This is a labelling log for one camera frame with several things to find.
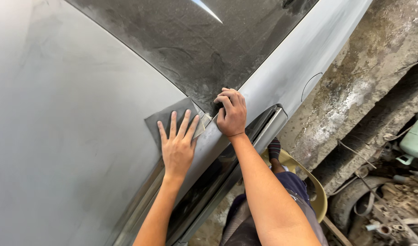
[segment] foot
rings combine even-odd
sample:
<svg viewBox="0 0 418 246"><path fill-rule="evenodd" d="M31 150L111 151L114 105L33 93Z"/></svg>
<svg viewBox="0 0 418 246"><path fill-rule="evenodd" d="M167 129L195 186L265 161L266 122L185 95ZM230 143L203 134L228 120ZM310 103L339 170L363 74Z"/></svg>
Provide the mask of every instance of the foot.
<svg viewBox="0 0 418 246"><path fill-rule="evenodd" d="M270 159L270 162L272 159L276 159L277 162L279 162L279 154L280 154L280 142L277 137L271 141L271 143L268 145L268 159Z"/></svg>

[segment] leg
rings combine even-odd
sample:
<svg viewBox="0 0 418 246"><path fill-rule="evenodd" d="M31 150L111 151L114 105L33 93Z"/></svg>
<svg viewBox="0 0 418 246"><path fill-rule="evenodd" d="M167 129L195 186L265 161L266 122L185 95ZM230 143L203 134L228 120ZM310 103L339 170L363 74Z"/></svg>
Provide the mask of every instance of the leg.
<svg viewBox="0 0 418 246"><path fill-rule="evenodd" d="M279 154L280 154L280 142L275 137L273 141L271 141L271 143L268 145L268 155L269 155L269 159L271 163L271 171L274 174L285 171L282 165L280 165Z"/></svg>
<svg viewBox="0 0 418 246"><path fill-rule="evenodd" d="M277 174L277 173L280 173L280 172L284 172L285 171L285 169L283 169L282 165L280 165L280 162L279 162L278 159L273 158L273 159L270 160L270 163L271 163L271 171L274 174Z"/></svg>

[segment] forearm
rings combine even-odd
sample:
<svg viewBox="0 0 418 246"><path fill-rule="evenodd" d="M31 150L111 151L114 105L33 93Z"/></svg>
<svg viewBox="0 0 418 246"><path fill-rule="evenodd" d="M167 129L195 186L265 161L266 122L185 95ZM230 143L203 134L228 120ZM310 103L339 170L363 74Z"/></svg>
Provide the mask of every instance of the forearm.
<svg viewBox="0 0 418 246"><path fill-rule="evenodd" d="M168 221L183 179L164 177L159 193L148 212L133 246L165 246Z"/></svg>
<svg viewBox="0 0 418 246"><path fill-rule="evenodd" d="M303 211L245 134L229 138L237 154L247 201L262 245L319 245Z"/></svg>

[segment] sanding block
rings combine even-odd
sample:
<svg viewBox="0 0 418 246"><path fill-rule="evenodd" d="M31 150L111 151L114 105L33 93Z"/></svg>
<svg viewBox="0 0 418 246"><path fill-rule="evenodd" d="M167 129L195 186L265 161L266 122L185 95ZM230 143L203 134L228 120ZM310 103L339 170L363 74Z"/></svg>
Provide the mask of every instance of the sanding block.
<svg viewBox="0 0 418 246"><path fill-rule="evenodd" d="M161 134L159 133L159 128L157 127L157 121L160 120L162 122L163 127L165 128L167 137L169 138L170 126L171 126L171 113L173 111L177 112L177 117L176 117L177 131L179 131L186 109L191 110L191 116L190 116L189 124L188 124L188 128L189 128L189 126L192 123L192 120L198 114L198 111L195 108L195 105L192 103L192 100L190 97L187 97L171 106L168 106L167 108L162 109L144 119L159 150L162 150L162 142L161 142ZM202 124L201 120L199 119L199 123L197 124L197 128L195 129L194 136L192 138L194 139L200 136L204 131L205 131L205 127Z"/></svg>

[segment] car window glass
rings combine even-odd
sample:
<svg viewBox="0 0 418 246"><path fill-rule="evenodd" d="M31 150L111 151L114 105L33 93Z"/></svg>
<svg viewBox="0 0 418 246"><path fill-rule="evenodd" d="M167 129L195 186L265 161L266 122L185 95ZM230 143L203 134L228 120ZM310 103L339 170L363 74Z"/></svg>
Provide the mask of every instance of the car window glass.
<svg viewBox="0 0 418 246"><path fill-rule="evenodd" d="M238 89L317 1L68 0L211 115L221 88Z"/></svg>

